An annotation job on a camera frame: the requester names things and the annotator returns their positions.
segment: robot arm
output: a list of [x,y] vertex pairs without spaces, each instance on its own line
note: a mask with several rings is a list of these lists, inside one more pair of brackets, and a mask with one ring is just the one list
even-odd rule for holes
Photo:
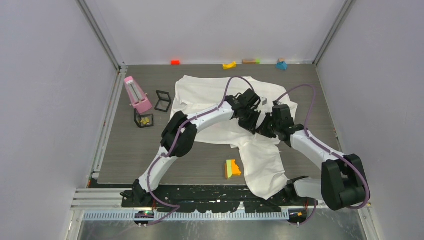
[[156,190],[166,171],[178,158],[185,156],[193,147],[196,134],[202,130],[233,118],[238,125],[252,134],[268,138],[278,136],[308,159],[322,171],[321,180],[298,177],[287,182],[286,189],[292,195],[324,200],[332,210],[349,207],[365,200],[364,184],[359,176],[340,159],[347,159],[365,178],[361,159],[352,154],[346,156],[315,138],[301,124],[294,124],[290,108],[274,102],[272,112],[256,128],[260,111],[257,111],[261,99],[251,89],[236,96],[226,96],[220,104],[194,114],[177,112],[162,133],[162,141],[155,160],[147,171],[135,181],[134,192],[143,196]]
[[[202,114],[210,112],[212,110],[214,110],[212,113],[201,116]],[[142,176],[138,178],[142,189],[147,192],[150,192],[147,185],[147,176],[150,175],[150,190],[156,190],[159,186],[159,182],[161,181],[162,177],[168,171],[170,166],[175,162],[175,160],[183,157],[192,149],[196,134],[217,123],[229,121],[233,117],[233,115],[234,111],[231,109],[231,106],[227,102],[224,102],[221,107],[218,107],[218,105],[214,105],[208,109],[193,114],[185,115],[182,111],[177,112],[172,117],[171,121],[168,123],[162,133],[162,146],[159,147],[159,152],[157,153],[155,159],[160,158],[161,156],[168,155],[180,125],[189,119],[194,118],[194,120],[191,120],[189,124],[185,126],[183,130],[184,132],[181,133],[180,137],[178,138],[178,142],[174,150],[171,152],[171,154],[169,154],[170,156],[161,157],[160,160],[155,164],[153,161],[148,167],[148,170],[151,169],[150,174],[148,173],[148,171],[146,171]]]

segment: gray tabletop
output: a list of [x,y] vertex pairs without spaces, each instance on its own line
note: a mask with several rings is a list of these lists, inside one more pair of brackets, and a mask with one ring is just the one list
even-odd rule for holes
[[[153,105],[158,101],[156,90],[169,92],[173,100],[175,83],[184,75],[198,78],[253,77],[261,82],[281,85],[287,90],[300,84],[314,85],[317,96],[309,120],[309,129],[330,147],[338,149],[327,103],[315,66],[312,64],[290,64],[286,71],[276,69],[273,64],[240,64],[228,70],[223,70],[221,65],[138,65],[130,66],[127,72],[127,77],[132,76],[148,93],[148,98]],[[309,88],[299,88],[290,93],[290,100],[298,103],[296,123],[303,123],[312,100],[312,91]],[[138,128],[134,123],[133,110],[123,87],[104,155],[99,183],[133,183],[144,173],[158,152],[161,133],[170,119],[170,111],[165,113],[152,108],[144,114],[154,115],[154,126]],[[301,153],[284,143],[281,143],[278,148],[289,179],[299,176],[321,177],[319,169]],[[170,167],[161,183],[245,185],[243,174],[225,179],[224,163],[227,159],[236,159],[242,173],[244,172],[237,148],[195,142],[192,150]]]

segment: white wall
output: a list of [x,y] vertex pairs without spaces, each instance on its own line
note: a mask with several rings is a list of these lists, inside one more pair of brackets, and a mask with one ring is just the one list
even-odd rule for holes
[[345,0],[89,0],[127,65],[311,63]]
[[74,0],[2,0],[0,23],[0,239],[58,240],[116,71]]
[[424,238],[424,2],[358,0],[318,71],[388,240]]

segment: yellow object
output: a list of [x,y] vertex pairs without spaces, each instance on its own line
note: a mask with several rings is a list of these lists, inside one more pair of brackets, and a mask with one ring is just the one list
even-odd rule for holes
[[141,120],[140,120],[140,123],[142,123],[143,125],[146,125],[146,124],[150,123],[150,118],[142,117]]
[[233,61],[232,63],[230,63],[230,64],[223,64],[222,65],[222,68],[224,69],[224,70],[227,70],[227,69],[233,69],[233,68],[235,68],[236,67],[236,61]]
[[231,178],[233,175],[234,176],[241,176],[242,175],[242,172],[240,171],[239,166],[237,166],[235,159],[227,160],[224,167],[225,167],[225,178],[226,179]]

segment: pink object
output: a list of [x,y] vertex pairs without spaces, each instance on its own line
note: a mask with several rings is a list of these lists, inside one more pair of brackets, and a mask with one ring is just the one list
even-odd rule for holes
[[132,76],[125,78],[124,85],[126,92],[128,93],[129,100],[131,100],[132,107],[135,108],[139,114],[142,114],[152,108],[152,104],[147,98],[145,92]]

